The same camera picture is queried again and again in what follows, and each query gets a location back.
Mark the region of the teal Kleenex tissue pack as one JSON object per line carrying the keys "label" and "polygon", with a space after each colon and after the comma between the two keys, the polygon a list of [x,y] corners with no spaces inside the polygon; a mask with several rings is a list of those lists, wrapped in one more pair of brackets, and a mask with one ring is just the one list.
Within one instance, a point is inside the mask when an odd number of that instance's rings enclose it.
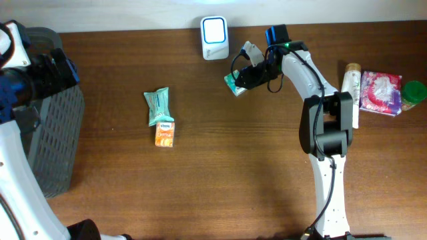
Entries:
{"label": "teal Kleenex tissue pack", "polygon": [[[234,70],[234,72],[232,73],[235,77],[238,77],[239,75],[239,71],[238,70]],[[239,95],[241,95],[242,93],[244,93],[245,91],[247,91],[247,89],[243,88],[243,87],[238,87],[235,84],[235,80],[232,77],[232,74],[229,73],[228,75],[226,75],[224,77],[224,81],[226,83],[226,85],[230,88],[230,90],[232,91],[232,93],[238,97]]]}

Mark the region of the white cream tube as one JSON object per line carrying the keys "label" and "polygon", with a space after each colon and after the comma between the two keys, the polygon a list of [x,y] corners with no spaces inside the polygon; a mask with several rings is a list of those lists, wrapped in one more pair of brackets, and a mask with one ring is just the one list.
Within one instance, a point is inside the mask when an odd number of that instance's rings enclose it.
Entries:
{"label": "white cream tube", "polygon": [[359,128],[361,66],[358,63],[346,65],[341,92],[352,96],[352,127]]}

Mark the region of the teal wet wipes packet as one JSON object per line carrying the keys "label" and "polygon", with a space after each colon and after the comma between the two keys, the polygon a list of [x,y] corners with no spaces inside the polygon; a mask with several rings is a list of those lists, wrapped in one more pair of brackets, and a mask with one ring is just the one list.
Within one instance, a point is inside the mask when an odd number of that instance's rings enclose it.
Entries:
{"label": "teal wet wipes packet", "polygon": [[174,118],[169,112],[169,88],[164,87],[155,92],[145,92],[143,94],[149,107],[150,127],[158,122],[174,122]]}

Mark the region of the orange Kleenex tissue pack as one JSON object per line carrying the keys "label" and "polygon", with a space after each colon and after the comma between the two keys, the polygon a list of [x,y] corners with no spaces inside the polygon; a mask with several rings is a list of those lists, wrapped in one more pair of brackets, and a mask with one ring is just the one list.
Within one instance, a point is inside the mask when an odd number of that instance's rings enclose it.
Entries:
{"label": "orange Kleenex tissue pack", "polygon": [[175,133],[174,122],[159,122],[155,130],[156,147],[173,147]]}

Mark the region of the red purple pad packet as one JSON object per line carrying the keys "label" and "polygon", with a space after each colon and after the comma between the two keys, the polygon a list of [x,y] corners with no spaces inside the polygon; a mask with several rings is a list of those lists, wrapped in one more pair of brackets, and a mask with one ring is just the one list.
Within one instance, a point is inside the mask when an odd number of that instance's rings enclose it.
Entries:
{"label": "red purple pad packet", "polygon": [[402,112],[401,75],[365,71],[361,78],[360,109],[396,116]]}

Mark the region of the green lid seasoning jar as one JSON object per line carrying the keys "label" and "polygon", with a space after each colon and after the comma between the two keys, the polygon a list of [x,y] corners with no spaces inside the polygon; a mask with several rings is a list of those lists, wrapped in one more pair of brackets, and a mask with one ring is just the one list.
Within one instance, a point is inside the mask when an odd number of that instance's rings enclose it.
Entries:
{"label": "green lid seasoning jar", "polygon": [[426,98],[426,86],[419,81],[407,82],[401,91],[402,110],[407,111]]}

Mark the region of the grey plastic mesh basket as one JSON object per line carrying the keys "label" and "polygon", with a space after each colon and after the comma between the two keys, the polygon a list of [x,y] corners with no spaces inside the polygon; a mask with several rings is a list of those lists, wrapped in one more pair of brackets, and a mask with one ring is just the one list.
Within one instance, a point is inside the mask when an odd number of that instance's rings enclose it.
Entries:
{"label": "grey plastic mesh basket", "polygon": [[27,30],[31,64],[25,70],[34,97],[34,118],[26,152],[45,198],[70,188],[77,143],[85,110],[75,63],[66,56],[58,33],[46,27]]}

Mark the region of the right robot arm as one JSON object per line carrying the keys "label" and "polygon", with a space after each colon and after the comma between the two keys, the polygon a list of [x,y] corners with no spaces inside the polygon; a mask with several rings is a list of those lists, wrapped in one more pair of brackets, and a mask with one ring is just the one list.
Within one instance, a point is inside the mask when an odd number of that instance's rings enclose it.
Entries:
{"label": "right robot arm", "polygon": [[236,86],[250,90],[287,77],[303,101],[299,140],[314,173],[316,218],[302,239],[350,239],[344,199],[344,166],[352,143],[352,96],[330,85],[303,41],[292,41],[285,25],[266,30],[267,48],[245,42],[239,55],[250,65],[232,70]]}

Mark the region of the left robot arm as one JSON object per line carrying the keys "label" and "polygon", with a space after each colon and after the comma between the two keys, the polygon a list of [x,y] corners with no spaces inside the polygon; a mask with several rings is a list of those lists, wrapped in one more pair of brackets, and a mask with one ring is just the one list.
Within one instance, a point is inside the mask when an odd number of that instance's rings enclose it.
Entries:
{"label": "left robot arm", "polygon": [[60,36],[2,23],[2,239],[104,238],[90,219],[63,225],[47,202],[70,188],[84,110]]}

